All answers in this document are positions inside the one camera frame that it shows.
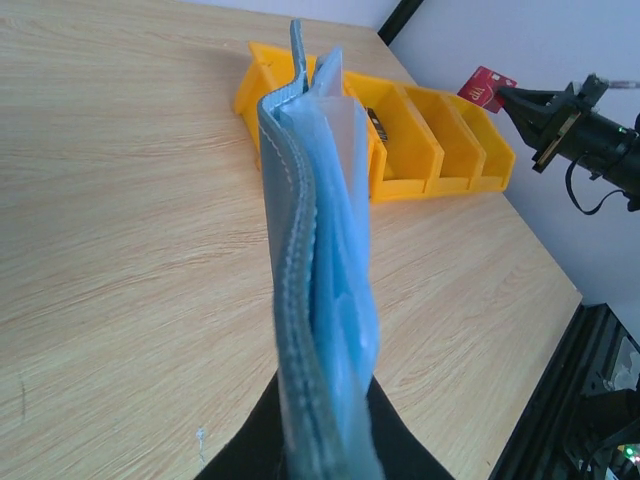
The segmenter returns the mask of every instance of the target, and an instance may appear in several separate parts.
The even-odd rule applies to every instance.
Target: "blue pouch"
[[[342,96],[342,53],[308,86],[299,22],[293,82],[258,104],[274,326],[291,478],[383,478],[366,392],[378,353],[367,280],[366,114]]]

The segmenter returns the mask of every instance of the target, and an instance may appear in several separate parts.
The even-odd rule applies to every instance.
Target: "red object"
[[[518,83],[511,78],[489,70],[487,67],[478,67],[471,78],[458,92],[458,96],[480,105],[492,113],[498,113],[504,102],[496,97],[498,87],[515,87]]]

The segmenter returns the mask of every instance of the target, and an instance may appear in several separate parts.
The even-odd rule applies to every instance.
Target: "black pole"
[[[393,39],[400,33],[400,30],[406,25],[411,16],[416,13],[421,4],[422,0],[400,0],[396,9],[378,31],[378,35],[386,45],[393,42]]]

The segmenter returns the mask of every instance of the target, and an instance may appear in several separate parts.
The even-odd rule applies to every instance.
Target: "yellow plastic container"
[[[234,102],[259,149],[257,103],[294,76],[291,52],[249,43],[253,62]],[[311,75],[316,57],[307,55]],[[450,93],[355,72],[344,73],[344,93],[371,108],[388,140],[368,121],[372,201],[437,197],[506,188],[515,155],[482,108]],[[260,168],[259,158],[256,165]]]

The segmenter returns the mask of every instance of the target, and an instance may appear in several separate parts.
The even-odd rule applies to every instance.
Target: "wood grain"
[[[246,42],[284,17],[167,0],[0,6],[0,477],[189,479],[275,368]],[[410,81],[375,32],[311,53]],[[377,375],[485,479],[579,301],[501,195],[376,206]]]

